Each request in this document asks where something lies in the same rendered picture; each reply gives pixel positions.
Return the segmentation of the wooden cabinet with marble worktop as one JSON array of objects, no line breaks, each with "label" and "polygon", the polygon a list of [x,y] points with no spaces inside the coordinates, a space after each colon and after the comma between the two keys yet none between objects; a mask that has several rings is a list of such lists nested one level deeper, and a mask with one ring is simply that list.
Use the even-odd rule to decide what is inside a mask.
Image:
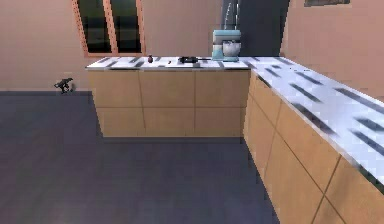
[{"label": "wooden cabinet with marble worktop", "polygon": [[384,224],[384,102],[284,57],[245,57],[244,138],[280,224]]},{"label": "wooden cabinet with marble worktop", "polygon": [[242,62],[111,57],[86,70],[105,137],[242,135],[251,72]]}]

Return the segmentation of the black frying pan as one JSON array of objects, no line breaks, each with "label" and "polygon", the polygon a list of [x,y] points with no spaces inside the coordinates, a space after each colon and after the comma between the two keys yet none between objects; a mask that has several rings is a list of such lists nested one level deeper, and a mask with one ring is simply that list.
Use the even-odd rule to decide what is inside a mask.
[{"label": "black frying pan", "polygon": [[199,61],[209,61],[209,60],[212,60],[212,59],[210,59],[210,58],[198,58],[198,57],[194,57],[194,56],[190,56],[190,57],[182,56],[182,57],[178,58],[178,61],[182,64],[184,64],[184,63],[198,63]]}]

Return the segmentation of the light blue stand mixer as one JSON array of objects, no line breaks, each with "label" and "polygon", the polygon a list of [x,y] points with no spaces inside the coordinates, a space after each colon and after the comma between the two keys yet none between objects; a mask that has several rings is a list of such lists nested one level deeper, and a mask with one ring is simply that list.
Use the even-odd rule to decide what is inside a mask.
[{"label": "light blue stand mixer", "polygon": [[212,59],[214,61],[237,62],[241,50],[239,30],[214,30]]}]

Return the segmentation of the wooden framed window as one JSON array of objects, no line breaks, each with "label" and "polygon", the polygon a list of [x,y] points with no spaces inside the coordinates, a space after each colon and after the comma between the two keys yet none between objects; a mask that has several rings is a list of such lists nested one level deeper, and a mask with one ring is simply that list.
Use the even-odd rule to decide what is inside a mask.
[{"label": "wooden framed window", "polygon": [[71,0],[85,57],[144,56],[142,0]]}]

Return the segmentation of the small black object on floor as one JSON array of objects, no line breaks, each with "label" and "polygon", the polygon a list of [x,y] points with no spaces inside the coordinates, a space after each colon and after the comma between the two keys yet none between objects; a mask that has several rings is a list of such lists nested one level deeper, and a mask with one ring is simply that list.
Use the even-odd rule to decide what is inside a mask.
[{"label": "small black object on floor", "polygon": [[61,93],[67,93],[67,92],[72,92],[73,88],[69,86],[69,83],[72,81],[72,78],[65,78],[62,79],[60,82],[56,83],[54,85],[55,88],[60,88]]}]

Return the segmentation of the framed wall picture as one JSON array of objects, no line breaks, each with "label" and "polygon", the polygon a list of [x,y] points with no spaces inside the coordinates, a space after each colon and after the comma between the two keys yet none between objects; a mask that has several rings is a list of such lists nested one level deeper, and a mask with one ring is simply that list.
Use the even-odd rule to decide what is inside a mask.
[{"label": "framed wall picture", "polygon": [[305,0],[304,7],[350,4],[351,0]]}]

